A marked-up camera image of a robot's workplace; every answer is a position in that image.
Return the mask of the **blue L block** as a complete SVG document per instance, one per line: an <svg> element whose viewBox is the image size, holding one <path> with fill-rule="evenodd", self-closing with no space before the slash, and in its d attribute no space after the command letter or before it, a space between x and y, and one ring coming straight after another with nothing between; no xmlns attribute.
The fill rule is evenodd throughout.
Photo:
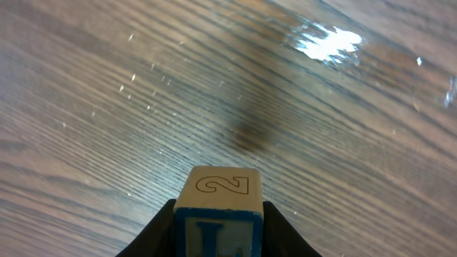
<svg viewBox="0 0 457 257"><path fill-rule="evenodd" d="M196 166L174 204L176 255L259 257L263 221L259 171Z"/></svg>

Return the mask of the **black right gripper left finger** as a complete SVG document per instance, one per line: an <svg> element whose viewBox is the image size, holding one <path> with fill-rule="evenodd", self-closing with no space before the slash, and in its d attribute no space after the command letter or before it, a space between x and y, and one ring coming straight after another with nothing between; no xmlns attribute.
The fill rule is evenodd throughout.
<svg viewBox="0 0 457 257"><path fill-rule="evenodd" d="M174 204L168 200L124 250L116 257L175 257Z"/></svg>

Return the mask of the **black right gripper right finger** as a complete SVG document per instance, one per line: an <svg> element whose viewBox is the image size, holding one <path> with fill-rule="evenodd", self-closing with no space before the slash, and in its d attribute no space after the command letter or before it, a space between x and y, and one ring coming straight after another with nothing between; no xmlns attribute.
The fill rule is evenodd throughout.
<svg viewBox="0 0 457 257"><path fill-rule="evenodd" d="M262 257L322 257L270 201L263 202Z"/></svg>

